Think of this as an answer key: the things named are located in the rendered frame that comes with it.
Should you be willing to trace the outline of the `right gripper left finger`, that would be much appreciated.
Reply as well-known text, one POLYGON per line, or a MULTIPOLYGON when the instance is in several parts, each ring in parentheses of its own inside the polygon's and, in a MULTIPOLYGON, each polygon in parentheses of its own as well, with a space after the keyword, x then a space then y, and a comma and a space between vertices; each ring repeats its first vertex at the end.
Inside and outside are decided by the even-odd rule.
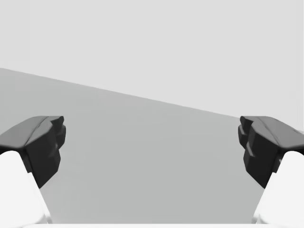
POLYGON ((53 222, 40 189, 57 173, 63 116, 34 116, 0 134, 0 225, 53 222))

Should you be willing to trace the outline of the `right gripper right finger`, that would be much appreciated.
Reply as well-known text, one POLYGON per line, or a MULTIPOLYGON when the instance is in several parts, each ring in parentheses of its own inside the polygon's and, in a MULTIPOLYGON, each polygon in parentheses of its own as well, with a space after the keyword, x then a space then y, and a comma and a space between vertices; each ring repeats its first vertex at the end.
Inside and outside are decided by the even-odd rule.
POLYGON ((304 225, 304 133, 268 116, 241 116, 247 173, 264 189, 253 224, 304 225))

